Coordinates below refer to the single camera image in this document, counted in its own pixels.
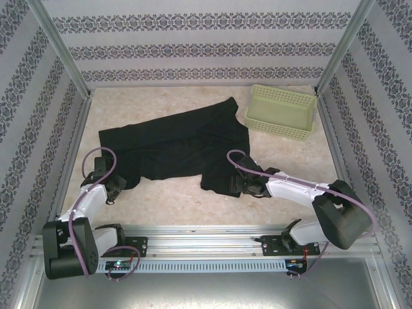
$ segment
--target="plastic basket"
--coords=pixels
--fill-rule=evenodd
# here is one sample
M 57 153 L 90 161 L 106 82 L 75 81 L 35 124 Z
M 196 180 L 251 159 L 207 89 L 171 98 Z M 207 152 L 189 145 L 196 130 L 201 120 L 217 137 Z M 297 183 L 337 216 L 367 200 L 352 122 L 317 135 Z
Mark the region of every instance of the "plastic basket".
M 317 99 L 292 91 L 253 85 L 246 126 L 258 131 L 304 140 L 315 130 Z

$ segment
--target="enclosure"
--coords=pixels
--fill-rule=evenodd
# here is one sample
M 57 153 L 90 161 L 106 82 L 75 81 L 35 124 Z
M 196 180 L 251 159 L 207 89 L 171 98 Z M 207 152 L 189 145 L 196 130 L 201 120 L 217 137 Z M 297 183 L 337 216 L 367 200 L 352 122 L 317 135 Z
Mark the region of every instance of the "enclosure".
M 412 307 L 410 0 L 0 6 L 0 308 Z M 230 97 L 243 125 L 254 84 L 318 102 L 305 141 L 250 129 L 251 157 L 313 182 L 344 180 L 377 218 L 375 237 L 331 246 L 312 274 L 291 281 L 283 268 L 262 268 L 268 260 L 251 238 L 313 210 L 204 191 L 200 176 L 142 178 L 96 222 L 148 237 L 149 268 L 126 284 L 45 278 L 42 227 L 78 196 L 100 130 Z M 189 268 L 166 271 L 173 265 Z M 191 268 L 208 265 L 216 269 Z

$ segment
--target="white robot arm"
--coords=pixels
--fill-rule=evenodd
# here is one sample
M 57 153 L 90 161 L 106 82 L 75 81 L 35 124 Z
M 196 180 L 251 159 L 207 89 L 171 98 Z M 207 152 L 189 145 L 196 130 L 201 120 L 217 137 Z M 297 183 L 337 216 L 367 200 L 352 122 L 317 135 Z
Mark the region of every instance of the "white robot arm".
M 290 177 L 279 169 L 269 168 L 263 171 L 247 155 L 236 163 L 229 155 L 230 152 L 229 161 L 239 171 L 239 176 L 232 177 L 232 192 L 251 194 L 257 198 L 286 198 L 314 210 L 312 220 L 297 220 L 282 234 L 283 245 L 290 252 L 295 245 L 323 241 L 348 249 L 374 224 L 373 215 L 365 211 L 365 206 L 346 182 L 336 180 L 331 184 L 310 183 Z
M 86 274 L 85 270 L 87 274 L 94 274 L 100 256 L 114 246 L 125 244 L 126 237 L 119 224 L 92 227 L 100 208 L 105 203 L 113 203 L 126 185 L 126 181 L 115 174 L 103 184 L 96 183 L 107 175 L 110 164 L 106 157 L 95 158 L 95 170 L 81 184 L 76 202 L 59 219 L 44 225 L 44 268 L 49 279 L 81 276 Z M 74 233 L 82 263 L 76 254 L 70 229 Z

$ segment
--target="black garment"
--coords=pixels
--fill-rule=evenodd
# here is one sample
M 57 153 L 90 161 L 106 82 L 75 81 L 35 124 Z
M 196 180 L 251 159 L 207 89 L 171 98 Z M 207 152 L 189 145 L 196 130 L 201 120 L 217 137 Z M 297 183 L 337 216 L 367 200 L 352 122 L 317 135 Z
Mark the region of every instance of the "black garment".
M 202 174 L 203 190 L 239 197 L 229 191 L 230 177 L 238 172 L 226 154 L 231 149 L 249 154 L 250 147 L 237 110 L 231 97 L 206 108 L 100 131 L 100 144 L 116 153 L 125 189 L 136 187 L 141 176 L 163 180 Z M 240 157 L 233 154 L 235 160 Z

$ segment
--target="marble floor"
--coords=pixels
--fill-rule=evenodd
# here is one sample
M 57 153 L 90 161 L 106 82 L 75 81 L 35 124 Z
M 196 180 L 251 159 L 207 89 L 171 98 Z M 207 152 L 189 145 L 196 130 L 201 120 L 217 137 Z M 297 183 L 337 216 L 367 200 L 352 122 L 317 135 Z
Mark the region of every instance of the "marble floor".
M 310 86 L 280 88 L 313 94 Z M 96 89 L 62 212 L 79 194 L 83 180 L 81 161 L 89 150 L 100 146 L 98 131 L 202 108 L 230 96 L 236 99 L 236 116 L 244 124 L 250 87 Z M 249 136 L 251 157 L 263 169 L 276 167 L 314 182 L 331 183 L 337 178 L 319 115 L 315 132 L 303 142 L 252 130 Z M 90 158 L 86 174 L 92 168 Z M 281 198 L 231 198 L 203 191 L 200 180 L 201 176 L 157 181 L 142 178 L 137 187 L 123 191 L 114 205 L 103 206 L 93 224 L 261 225 L 288 224 L 297 218 L 314 216 L 313 210 Z

